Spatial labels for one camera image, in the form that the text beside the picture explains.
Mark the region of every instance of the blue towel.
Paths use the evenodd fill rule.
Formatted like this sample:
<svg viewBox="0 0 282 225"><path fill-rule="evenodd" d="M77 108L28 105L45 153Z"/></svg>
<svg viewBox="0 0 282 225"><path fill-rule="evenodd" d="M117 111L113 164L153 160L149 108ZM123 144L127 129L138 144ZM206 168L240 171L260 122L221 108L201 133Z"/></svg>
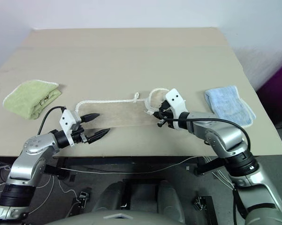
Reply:
<svg viewBox="0 0 282 225"><path fill-rule="evenodd" d="M251 126L256 119L252 109L240 98L236 86L207 90L205 98L220 119L232 121L242 127Z"/></svg>

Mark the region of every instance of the beige tabletop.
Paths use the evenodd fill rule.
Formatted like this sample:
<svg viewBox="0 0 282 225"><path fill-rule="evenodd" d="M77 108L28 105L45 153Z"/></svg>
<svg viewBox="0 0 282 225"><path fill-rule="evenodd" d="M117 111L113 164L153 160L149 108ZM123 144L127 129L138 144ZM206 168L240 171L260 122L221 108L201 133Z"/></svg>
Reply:
<svg viewBox="0 0 282 225"><path fill-rule="evenodd" d="M22 82L59 83L62 92L36 120L2 107ZM224 36L216 28L36 30L0 69L0 156L18 156L47 110L82 100L140 97L154 88L176 88L189 111L210 112L204 91L236 85L257 118L246 130L254 155L282 154L282 142ZM60 129L60 111L43 129ZM167 126L117 127L101 140L62 149L58 156L213 156L203 140Z"/></svg>

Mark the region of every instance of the green towel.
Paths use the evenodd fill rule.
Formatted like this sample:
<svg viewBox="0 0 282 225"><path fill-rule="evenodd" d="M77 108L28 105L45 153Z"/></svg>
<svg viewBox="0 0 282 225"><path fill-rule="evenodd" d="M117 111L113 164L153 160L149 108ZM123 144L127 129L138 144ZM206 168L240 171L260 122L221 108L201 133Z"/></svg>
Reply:
<svg viewBox="0 0 282 225"><path fill-rule="evenodd" d="M61 94L57 87L58 84L53 82L26 81L4 99L3 106L25 119L36 119Z"/></svg>

